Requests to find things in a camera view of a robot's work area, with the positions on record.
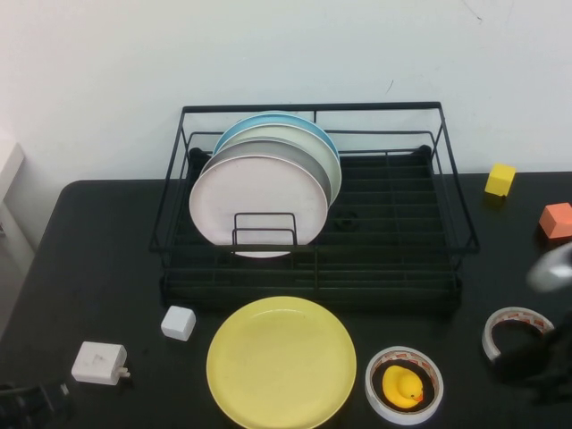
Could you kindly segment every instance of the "yellow plate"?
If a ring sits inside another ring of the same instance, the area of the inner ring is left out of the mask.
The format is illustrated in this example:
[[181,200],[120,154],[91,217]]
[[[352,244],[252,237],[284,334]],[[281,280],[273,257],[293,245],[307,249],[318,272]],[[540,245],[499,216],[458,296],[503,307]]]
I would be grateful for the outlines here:
[[213,338],[206,378],[214,400],[249,429],[316,427],[343,405],[356,379],[348,331],[306,299],[260,299]]

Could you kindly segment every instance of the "black object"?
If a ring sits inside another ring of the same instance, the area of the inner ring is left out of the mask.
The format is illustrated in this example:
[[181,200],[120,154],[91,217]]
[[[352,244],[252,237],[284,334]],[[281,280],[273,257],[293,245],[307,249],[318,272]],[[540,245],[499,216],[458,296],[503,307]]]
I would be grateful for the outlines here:
[[503,383],[533,389],[536,403],[571,401],[572,312],[537,340],[502,352],[492,362],[492,369]]
[[45,428],[56,421],[65,421],[70,411],[69,391],[62,381],[29,388],[0,386],[0,427],[3,429]]
[[[190,219],[190,190],[210,154],[193,146],[212,147],[236,118],[220,130],[199,128],[201,122],[193,120],[208,115],[212,123],[213,114],[246,117],[270,110],[311,114],[318,124],[332,113],[377,111],[382,130],[327,130],[342,144],[370,138],[373,148],[340,151],[341,192],[314,242],[298,245],[296,219],[290,214],[291,245],[240,244],[237,231],[242,229],[235,216],[232,245],[213,246]],[[383,115],[396,111],[427,114],[433,127],[384,129]],[[404,137],[414,143],[395,147],[391,138]],[[452,181],[443,179],[445,164]],[[456,222],[453,214],[460,214]],[[343,309],[448,311],[459,303],[461,258],[477,252],[479,245],[441,104],[372,103],[184,107],[150,248],[162,257],[165,305],[236,308],[254,299],[293,295]],[[266,260],[234,255],[262,250],[290,254]]]

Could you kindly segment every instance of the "orange block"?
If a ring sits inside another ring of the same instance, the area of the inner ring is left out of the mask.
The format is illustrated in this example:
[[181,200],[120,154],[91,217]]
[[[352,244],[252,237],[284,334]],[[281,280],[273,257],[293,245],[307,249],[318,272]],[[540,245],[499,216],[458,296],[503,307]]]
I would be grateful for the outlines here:
[[572,237],[572,206],[569,203],[546,206],[540,217],[540,226],[549,239]]

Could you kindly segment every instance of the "black table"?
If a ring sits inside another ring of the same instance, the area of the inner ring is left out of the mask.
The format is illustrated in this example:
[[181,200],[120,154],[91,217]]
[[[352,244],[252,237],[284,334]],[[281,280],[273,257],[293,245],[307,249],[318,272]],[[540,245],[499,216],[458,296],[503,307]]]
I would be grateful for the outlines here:
[[[338,314],[357,352],[357,380],[330,427],[392,427],[364,394],[369,359],[392,345],[426,353],[445,395],[424,427],[570,427],[572,404],[530,405],[530,393],[497,384],[481,354],[484,322],[507,306],[533,308],[554,323],[572,289],[538,295],[525,274],[543,252],[534,230],[546,204],[572,200],[572,173],[518,174],[503,207],[483,202],[486,176],[462,176],[481,239],[464,262],[463,304],[450,320]],[[208,346],[224,315],[199,314],[188,342],[160,330],[158,256],[147,251],[161,181],[83,181],[60,196],[0,342],[0,381],[21,385],[66,377],[76,412],[69,427],[233,427],[206,385]],[[83,341],[123,344],[132,386],[76,383]]]

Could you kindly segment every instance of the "black wire dish rack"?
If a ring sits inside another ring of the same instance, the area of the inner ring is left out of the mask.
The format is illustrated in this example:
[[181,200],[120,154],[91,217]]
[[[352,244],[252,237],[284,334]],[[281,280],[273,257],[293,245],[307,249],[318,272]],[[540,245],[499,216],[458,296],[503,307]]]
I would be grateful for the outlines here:
[[[292,216],[291,245],[240,244],[240,217],[256,214],[236,214],[232,244],[215,246],[191,221],[190,190],[226,129],[275,110],[328,132],[341,192],[308,245],[297,243],[292,214],[279,214]],[[162,258],[165,305],[228,310],[289,295],[341,309],[451,311],[462,258],[479,244],[440,103],[221,105],[182,109],[150,249]]]

